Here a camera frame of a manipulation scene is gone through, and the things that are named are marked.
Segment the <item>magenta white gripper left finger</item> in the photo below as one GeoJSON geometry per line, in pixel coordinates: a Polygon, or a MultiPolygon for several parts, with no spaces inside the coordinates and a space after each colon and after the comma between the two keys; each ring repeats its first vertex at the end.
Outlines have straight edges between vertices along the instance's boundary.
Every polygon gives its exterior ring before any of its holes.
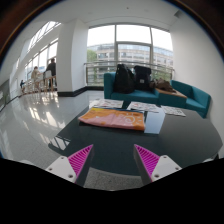
{"type": "Polygon", "coordinates": [[[93,156],[94,145],[89,145],[69,157],[60,156],[46,171],[83,187],[93,156]]]}

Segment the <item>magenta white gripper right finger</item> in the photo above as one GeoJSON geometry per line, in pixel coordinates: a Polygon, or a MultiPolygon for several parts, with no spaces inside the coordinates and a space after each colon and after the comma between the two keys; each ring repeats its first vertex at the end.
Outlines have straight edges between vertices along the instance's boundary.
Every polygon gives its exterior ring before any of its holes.
{"type": "Polygon", "coordinates": [[[168,155],[158,156],[137,144],[134,145],[133,154],[144,185],[181,170],[181,167],[168,155]]]}

